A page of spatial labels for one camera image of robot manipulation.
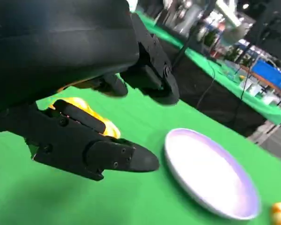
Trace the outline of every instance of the plate rim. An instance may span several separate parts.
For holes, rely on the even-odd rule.
[[[241,169],[243,174],[246,176],[245,178],[250,182],[250,186],[251,188],[253,189],[255,195],[256,195],[256,211],[254,213],[252,213],[250,216],[247,216],[247,217],[241,217],[241,216],[238,216],[238,215],[233,215],[233,213],[223,213],[222,211],[216,209],[214,206],[212,206],[212,204],[208,203],[207,201],[205,201],[203,198],[200,198],[200,195],[194,191],[190,186],[188,186],[186,184],[186,182],[184,182],[184,179],[178,174],[178,172],[174,169],[174,166],[173,164],[171,163],[170,161],[170,157],[168,155],[168,141],[169,141],[169,137],[177,132],[177,131],[181,131],[181,130],[184,130],[184,131],[187,131],[187,132],[192,132],[192,133],[196,133],[197,135],[200,135],[206,139],[208,139],[209,141],[211,141],[212,143],[214,143],[215,145],[217,145],[220,149],[223,150],[223,152],[225,153],[225,155],[227,157],[229,157],[232,161],[234,161],[237,166],[239,167],[238,169]],[[188,195],[194,199],[197,203],[199,203],[201,206],[203,206],[204,208],[206,208],[207,210],[213,212],[214,214],[217,214],[219,216],[222,216],[224,218],[228,218],[228,219],[236,219],[236,220],[251,220],[251,219],[254,219],[256,218],[259,213],[260,213],[260,196],[258,194],[258,191],[254,185],[254,183],[252,182],[252,179],[250,177],[250,175],[246,172],[246,170],[236,161],[236,159],[227,151],[225,150],[220,144],[218,144],[217,142],[213,141],[210,137],[202,134],[202,133],[199,133],[195,130],[192,130],[192,129],[187,129],[187,128],[176,128],[176,129],[172,129],[165,137],[165,158],[166,158],[166,161],[167,161],[167,164],[170,168],[170,171],[172,172],[173,176],[175,177],[175,180],[182,186],[183,190],[186,191],[188,193]]]

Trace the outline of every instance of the screw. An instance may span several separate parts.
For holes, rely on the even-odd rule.
[[[52,153],[52,146],[51,145],[46,145],[46,146],[44,146],[43,149],[44,149],[45,154]]]
[[[62,118],[60,121],[59,121],[59,125],[61,125],[62,127],[65,127],[67,126],[68,124],[68,120],[66,118]]]

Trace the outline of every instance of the table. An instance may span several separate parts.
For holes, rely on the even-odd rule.
[[[273,88],[275,91],[277,91],[280,95],[281,95],[281,89],[278,88],[276,85],[274,85],[273,83],[269,82],[268,80],[266,80],[265,78],[263,78],[262,76],[256,74],[255,72],[249,71],[248,67],[245,67],[244,65],[240,65],[240,68],[243,69],[246,72],[249,72],[250,75],[254,76],[256,79],[258,79],[259,81],[265,83],[267,86],[270,86],[271,88]]]
[[[102,182],[94,182],[32,162],[22,138],[0,133],[0,225],[270,224],[269,208],[281,201],[281,161],[232,130],[182,101],[173,107],[161,106],[138,90],[129,89],[124,99],[112,99],[69,88],[38,105],[45,109],[57,97],[84,98],[120,128],[123,138],[152,150],[160,158],[160,170],[107,171]],[[163,157],[165,136],[173,128],[209,136],[243,165],[262,199],[263,212],[257,219],[249,223],[221,219],[186,196]]]

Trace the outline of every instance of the black panel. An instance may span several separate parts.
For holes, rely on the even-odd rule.
[[[268,5],[245,39],[281,60],[281,0]]]

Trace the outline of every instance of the paper plate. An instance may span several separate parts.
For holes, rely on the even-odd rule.
[[[237,220],[259,214],[259,196],[250,177],[210,138],[193,130],[174,129],[166,137],[165,155],[176,180],[203,207]]]

